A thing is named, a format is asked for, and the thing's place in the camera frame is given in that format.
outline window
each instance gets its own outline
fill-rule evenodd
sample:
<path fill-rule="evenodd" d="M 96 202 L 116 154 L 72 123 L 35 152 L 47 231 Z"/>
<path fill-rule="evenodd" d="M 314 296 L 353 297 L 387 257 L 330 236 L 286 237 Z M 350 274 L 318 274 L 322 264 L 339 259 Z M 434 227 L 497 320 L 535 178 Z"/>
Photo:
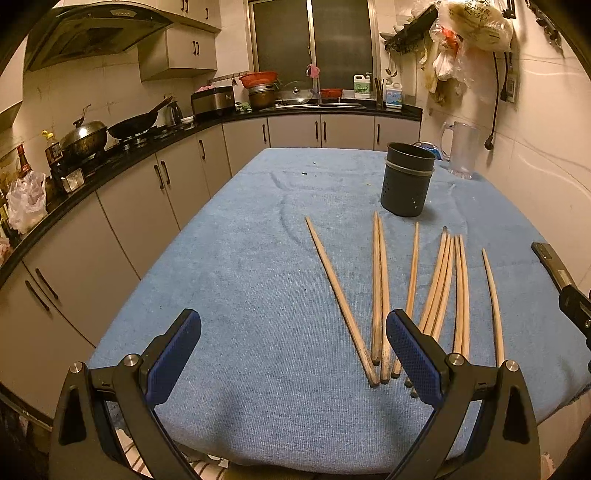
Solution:
<path fill-rule="evenodd" d="M 322 88 L 353 89 L 353 75 L 376 70 L 367 0 L 252 0 L 249 13 L 255 69 L 283 84 L 312 87 L 310 63 Z"/>

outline pink towel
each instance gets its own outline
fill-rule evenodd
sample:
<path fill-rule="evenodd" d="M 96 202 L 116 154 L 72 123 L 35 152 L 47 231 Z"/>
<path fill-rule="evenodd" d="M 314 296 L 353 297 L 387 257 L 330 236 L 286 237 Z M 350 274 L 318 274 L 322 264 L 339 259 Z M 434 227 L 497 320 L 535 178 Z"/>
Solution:
<path fill-rule="evenodd" d="M 316 65 L 310 64 L 306 70 L 306 75 L 311 79 L 316 79 L 320 76 L 320 69 Z"/>

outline range hood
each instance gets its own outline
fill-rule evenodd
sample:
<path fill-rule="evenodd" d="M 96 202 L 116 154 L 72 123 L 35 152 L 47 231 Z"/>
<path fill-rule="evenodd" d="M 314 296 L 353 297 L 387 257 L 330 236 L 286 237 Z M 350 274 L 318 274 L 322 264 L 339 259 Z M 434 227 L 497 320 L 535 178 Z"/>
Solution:
<path fill-rule="evenodd" d="M 63 61 L 121 53 L 171 24 L 143 5 L 101 2 L 53 8 L 29 34 L 25 64 L 39 70 Z"/>

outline blue gripper pad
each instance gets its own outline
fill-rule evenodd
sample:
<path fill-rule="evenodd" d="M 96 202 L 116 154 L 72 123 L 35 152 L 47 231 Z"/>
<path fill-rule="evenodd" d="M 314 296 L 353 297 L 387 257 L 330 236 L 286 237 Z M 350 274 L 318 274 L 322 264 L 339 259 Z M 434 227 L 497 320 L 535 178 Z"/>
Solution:
<path fill-rule="evenodd" d="M 166 333 L 158 335 L 150 342 L 142 354 L 144 362 L 140 370 L 140 384 L 150 407 L 168 400 L 199 337 L 199 314 L 194 310 L 184 309 Z"/>
<path fill-rule="evenodd" d="M 446 381 L 442 382 L 447 378 L 445 352 L 431 336 L 422 334 L 401 309 L 388 314 L 386 335 L 421 401 L 437 408 L 447 386 Z"/>

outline power cord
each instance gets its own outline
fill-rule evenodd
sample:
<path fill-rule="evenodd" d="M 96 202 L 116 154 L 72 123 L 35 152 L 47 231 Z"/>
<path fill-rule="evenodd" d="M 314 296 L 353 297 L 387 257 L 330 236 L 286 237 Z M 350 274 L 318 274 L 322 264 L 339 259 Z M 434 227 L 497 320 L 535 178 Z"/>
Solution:
<path fill-rule="evenodd" d="M 495 60 L 495 77 L 496 77 L 496 100 L 495 100 L 495 113 L 492 117 L 492 129 L 491 134 L 484 142 L 484 148 L 487 150 L 492 150 L 494 145 L 492 143 L 492 137 L 495 134 L 495 124 L 496 124 L 496 110 L 499 107 L 499 68 L 496 66 L 496 54 L 495 52 L 492 53 L 492 57 Z"/>

